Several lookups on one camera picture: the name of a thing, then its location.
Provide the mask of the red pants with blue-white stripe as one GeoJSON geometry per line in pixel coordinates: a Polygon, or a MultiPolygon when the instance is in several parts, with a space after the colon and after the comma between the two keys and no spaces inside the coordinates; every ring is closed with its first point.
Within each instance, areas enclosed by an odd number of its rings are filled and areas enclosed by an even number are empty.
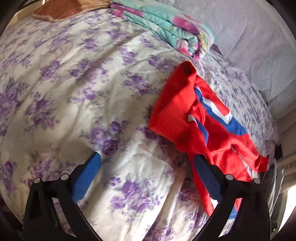
{"type": "Polygon", "coordinates": [[[237,180],[252,180],[246,165],[257,173],[267,171],[267,156],[260,155],[245,128],[189,61],[168,78],[149,128],[188,154],[191,163],[200,154],[237,180]]]}

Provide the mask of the purple floral bed sheet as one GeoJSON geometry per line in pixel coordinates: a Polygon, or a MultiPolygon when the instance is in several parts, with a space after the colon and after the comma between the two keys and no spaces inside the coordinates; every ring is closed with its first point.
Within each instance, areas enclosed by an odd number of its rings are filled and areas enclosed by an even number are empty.
{"type": "Polygon", "coordinates": [[[188,57],[108,9],[1,36],[1,197],[23,221],[32,181],[92,152],[102,168],[79,202],[104,240],[191,240],[208,219],[187,157],[148,129],[188,57]]]}

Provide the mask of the grey upholstered headboard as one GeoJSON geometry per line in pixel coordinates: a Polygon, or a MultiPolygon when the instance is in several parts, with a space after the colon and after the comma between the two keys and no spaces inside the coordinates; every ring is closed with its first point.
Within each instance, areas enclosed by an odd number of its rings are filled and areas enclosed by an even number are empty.
{"type": "Polygon", "coordinates": [[[166,1],[200,20],[222,55],[255,82],[280,120],[295,113],[295,38],[267,1],[166,1]]]}

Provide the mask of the brown pillow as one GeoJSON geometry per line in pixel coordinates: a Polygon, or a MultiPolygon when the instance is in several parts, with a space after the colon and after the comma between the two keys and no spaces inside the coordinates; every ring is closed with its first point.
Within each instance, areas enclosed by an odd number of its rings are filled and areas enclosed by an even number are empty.
{"type": "Polygon", "coordinates": [[[110,8],[108,0],[50,0],[32,13],[32,17],[60,22],[89,11],[110,8]]]}

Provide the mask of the folded teal pink floral blanket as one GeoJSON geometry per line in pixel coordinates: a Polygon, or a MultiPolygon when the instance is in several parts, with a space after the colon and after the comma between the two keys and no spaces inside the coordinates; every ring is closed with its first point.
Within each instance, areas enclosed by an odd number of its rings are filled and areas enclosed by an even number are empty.
{"type": "Polygon", "coordinates": [[[111,1],[111,13],[141,25],[177,51],[201,60],[214,43],[211,30],[177,8],[159,1],[111,1]]]}

